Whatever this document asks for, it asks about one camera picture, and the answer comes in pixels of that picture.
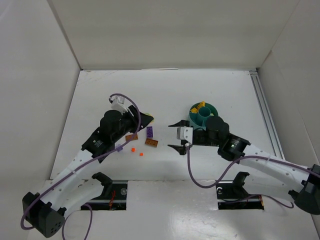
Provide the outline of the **yellow lego brick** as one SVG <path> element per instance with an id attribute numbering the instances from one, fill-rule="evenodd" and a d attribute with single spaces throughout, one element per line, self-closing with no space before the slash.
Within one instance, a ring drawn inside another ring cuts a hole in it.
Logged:
<path id="1" fill-rule="evenodd" d="M 197 105 L 197 109 L 200 109 L 202 107 L 204 107 L 206 105 L 205 101 L 201 101 L 198 105 Z"/>
<path id="2" fill-rule="evenodd" d="M 193 107 L 191 110 L 190 110 L 191 113 L 194 113 L 194 114 L 197 114 L 199 112 L 199 108 L 198 107 Z"/>

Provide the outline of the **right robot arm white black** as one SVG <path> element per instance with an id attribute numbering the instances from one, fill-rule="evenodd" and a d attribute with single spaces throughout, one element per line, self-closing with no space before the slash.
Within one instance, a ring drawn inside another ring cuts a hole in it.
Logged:
<path id="1" fill-rule="evenodd" d="M 240 164 L 281 181 L 288 189 L 281 187 L 279 198 L 292 202 L 309 214 L 319 215 L 319 165 L 300 166 L 269 155 L 248 140 L 230 133 L 229 125 L 219 116 L 210 116 L 202 130 L 191 127 L 187 120 L 175 123 L 174 127 L 177 128 L 177 138 L 181 144 L 170 147 L 181 156 L 189 158 L 192 146 L 217 147 L 218 155 L 230 162 L 228 169 Z"/>

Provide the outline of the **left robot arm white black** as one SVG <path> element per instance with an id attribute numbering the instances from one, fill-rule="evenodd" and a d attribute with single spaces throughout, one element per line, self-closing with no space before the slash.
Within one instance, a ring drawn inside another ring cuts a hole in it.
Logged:
<path id="1" fill-rule="evenodd" d="M 113 181 L 98 172 L 108 155 L 116 152 L 116 142 L 126 134 L 146 128 L 153 117 L 137 111 L 134 105 L 104 113 L 99 126 L 81 146 L 70 164 L 48 185 L 22 198 L 23 215 L 20 226 L 36 229 L 45 238 L 54 236 L 71 213 L 89 200 L 108 194 Z"/>

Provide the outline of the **purple lego brick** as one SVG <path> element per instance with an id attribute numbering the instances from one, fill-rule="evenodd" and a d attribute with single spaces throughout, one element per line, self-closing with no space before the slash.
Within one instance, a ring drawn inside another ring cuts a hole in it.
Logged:
<path id="1" fill-rule="evenodd" d="M 152 139 L 154 137 L 153 127 L 152 126 L 147 126 L 146 127 L 146 137 L 149 138 L 149 139 Z"/>

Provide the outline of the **teal round divided container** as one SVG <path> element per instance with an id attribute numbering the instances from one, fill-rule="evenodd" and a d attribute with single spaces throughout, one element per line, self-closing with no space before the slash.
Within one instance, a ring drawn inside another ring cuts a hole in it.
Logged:
<path id="1" fill-rule="evenodd" d="M 194 105 L 192 105 L 189 109 L 189 113 L 188 113 L 188 120 L 189 120 L 189 123 L 190 123 L 190 126 L 193 127 L 194 129 L 203 129 L 205 130 L 206 129 L 206 121 L 209 117 L 213 117 L 213 116 L 216 116 L 218 117 L 219 116 L 219 113 L 217 111 L 217 109 L 205 102 L 205 106 L 204 107 L 201 107 L 199 110 L 198 110 L 198 113 L 192 113 L 190 112 L 190 110 L 192 108 L 195 108 L 198 106 L 200 102 L 198 103 L 195 103 Z"/>

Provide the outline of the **brown lego plate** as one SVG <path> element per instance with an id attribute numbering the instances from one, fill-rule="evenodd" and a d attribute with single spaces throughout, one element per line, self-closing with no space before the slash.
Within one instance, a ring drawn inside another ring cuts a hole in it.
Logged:
<path id="1" fill-rule="evenodd" d="M 135 140 L 138 140 L 139 137 L 137 134 L 129 134 L 129 135 L 126 135 L 125 136 L 125 140 L 126 141 L 135 141 Z"/>
<path id="2" fill-rule="evenodd" d="M 145 144 L 148 145 L 148 146 L 151 146 L 151 147 L 157 147 L 158 146 L 158 141 L 157 140 L 154 140 L 154 139 L 151 139 L 151 138 L 147 138 L 145 140 Z"/>

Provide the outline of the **small lilac lego piece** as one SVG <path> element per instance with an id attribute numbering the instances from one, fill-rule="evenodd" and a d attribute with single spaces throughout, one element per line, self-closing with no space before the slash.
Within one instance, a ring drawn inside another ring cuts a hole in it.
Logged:
<path id="1" fill-rule="evenodd" d="M 123 145 L 122 144 L 116 144 L 115 145 L 115 150 L 119 153 L 123 150 Z"/>

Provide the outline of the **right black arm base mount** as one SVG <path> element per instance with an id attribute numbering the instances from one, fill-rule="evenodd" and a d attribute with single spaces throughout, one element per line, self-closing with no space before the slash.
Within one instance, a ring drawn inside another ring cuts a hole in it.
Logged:
<path id="1" fill-rule="evenodd" d="M 244 189 L 245 179 L 250 174 L 239 172 L 232 181 L 220 181 L 216 186 L 217 206 L 219 210 L 264 210 L 260 195 L 250 195 Z"/>

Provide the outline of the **aluminium rail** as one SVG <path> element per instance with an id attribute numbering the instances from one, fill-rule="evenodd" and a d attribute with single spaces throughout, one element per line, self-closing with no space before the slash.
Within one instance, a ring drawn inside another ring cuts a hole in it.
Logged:
<path id="1" fill-rule="evenodd" d="M 255 90 L 255 94 L 258 100 L 258 104 L 260 107 L 260 111 L 262 113 L 262 118 L 266 127 L 266 130 L 268 132 L 268 136 L 272 145 L 273 152 L 276 157 L 284 159 L 284 152 L 272 119 L 272 115 L 267 103 L 267 99 L 265 97 L 261 81 L 258 75 L 257 70 L 250 70 L 249 76 L 251 78 L 253 88 Z"/>

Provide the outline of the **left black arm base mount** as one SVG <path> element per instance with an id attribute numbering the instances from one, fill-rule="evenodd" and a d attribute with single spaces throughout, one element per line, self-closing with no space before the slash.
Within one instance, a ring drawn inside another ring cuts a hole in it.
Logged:
<path id="1" fill-rule="evenodd" d="M 102 192 L 87 204 L 94 211 L 125 211 L 127 209 L 127 181 L 113 181 L 105 174 L 98 172 L 92 178 L 103 186 Z"/>

